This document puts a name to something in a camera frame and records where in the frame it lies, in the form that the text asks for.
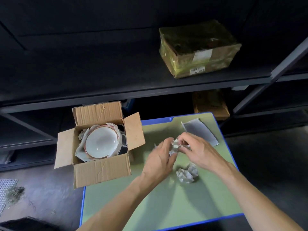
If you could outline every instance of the floor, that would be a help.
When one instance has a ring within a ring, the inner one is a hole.
[[[308,230],[308,127],[227,138],[239,170],[280,209]],[[32,216],[61,230],[79,226],[83,189],[73,190],[73,168],[45,165],[0,173],[19,179],[24,197],[0,222]],[[251,230],[244,216],[180,230]]]

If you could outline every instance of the white bowl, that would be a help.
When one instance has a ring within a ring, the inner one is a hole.
[[[118,135],[114,129],[100,126],[88,135],[84,150],[90,157],[102,159],[115,151],[117,141]]]

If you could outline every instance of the yellow taped box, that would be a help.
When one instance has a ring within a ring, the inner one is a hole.
[[[131,175],[129,151],[145,144],[139,113],[123,118],[121,102],[101,103],[72,109],[76,127],[58,134],[55,168],[74,167],[74,188]],[[75,156],[81,130],[107,122],[124,124],[128,152],[110,158],[83,162]]]
[[[192,99],[195,113],[211,112],[218,121],[226,120],[230,116],[223,94],[219,89],[192,92]]]
[[[226,68],[242,46],[216,20],[159,32],[160,55],[175,78]]]

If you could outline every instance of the forearm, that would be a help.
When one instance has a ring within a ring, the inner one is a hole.
[[[140,202],[155,185],[148,184],[143,175],[131,184],[99,212],[87,220],[78,231],[120,231],[124,228]]]
[[[231,163],[215,172],[229,188],[254,231],[303,231]]]

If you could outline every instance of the blue trim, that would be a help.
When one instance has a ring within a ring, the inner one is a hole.
[[[243,216],[243,215],[244,215],[244,213],[237,213],[237,214],[233,214],[233,215],[230,215],[230,216],[209,219],[209,220],[206,220],[206,221],[198,221],[198,222],[194,222],[194,223],[190,223],[190,224],[186,224],[186,225],[179,225],[179,226],[174,226],[174,227],[170,227],[170,228],[166,228],[166,229],[158,229],[156,231],[167,231],[167,230],[179,229],[179,228],[184,228],[184,227],[188,227],[188,226],[192,226],[192,225],[205,224],[205,223],[209,223],[209,222],[213,222],[213,221],[219,221],[219,220],[229,219],[229,218]]]
[[[83,215],[83,206],[84,206],[84,197],[86,195],[86,187],[83,187],[82,203],[81,203],[81,212],[80,212],[80,221],[79,227],[82,225],[82,215]]]
[[[183,117],[183,116],[190,116],[190,115],[196,115],[196,114],[203,114],[203,113],[194,113],[194,114],[186,114],[186,115],[179,115],[179,116],[174,116],[174,117]],[[171,122],[173,120],[174,117],[166,117],[166,118],[156,118],[156,119],[149,119],[149,120],[143,120],[141,121],[141,124],[143,126],[147,126],[147,125],[153,125],[153,124],[160,124],[160,123],[167,123],[167,122]],[[233,155],[229,149],[229,146],[227,145],[227,142],[219,128],[219,125],[214,117],[214,120],[217,124],[217,127],[221,133],[221,136],[223,138],[223,140],[225,141],[226,143],[226,146],[227,146],[227,149],[232,157],[232,160],[234,162],[234,165],[235,167],[237,168],[238,170],[238,167],[235,163],[235,160],[233,158]],[[82,215],[83,215],[83,206],[84,206],[84,197],[86,195],[86,187],[83,188],[83,196],[82,196],[82,204],[81,204],[81,214],[80,214],[80,222],[79,222],[79,227],[82,225]],[[190,223],[190,224],[187,224],[187,225],[181,225],[181,226],[175,226],[175,227],[171,227],[171,228],[166,228],[166,229],[160,229],[160,230],[157,230],[157,231],[166,231],[166,230],[172,230],[172,229],[178,229],[178,228],[183,228],[183,227],[187,227],[187,226],[191,226],[191,225],[198,225],[198,224],[204,224],[204,223],[208,223],[208,222],[212,222],[212,221],[218,221],[218,220],[222,220],[222,219],[228,219],[228,218],[232,218],[232,217],[237,217],[237,216],[241,216],[241,215],[244,215],[243,213],[239,213],[239,214],[233,214],[233,215],[230,215],[230,216],[225,216],[225,217],[218,217],[218,218],[214,218],[214,219],[210,219],[210,220],[206,220],[206,221],[199,221],[199,222],[195,222],[195,223]]]

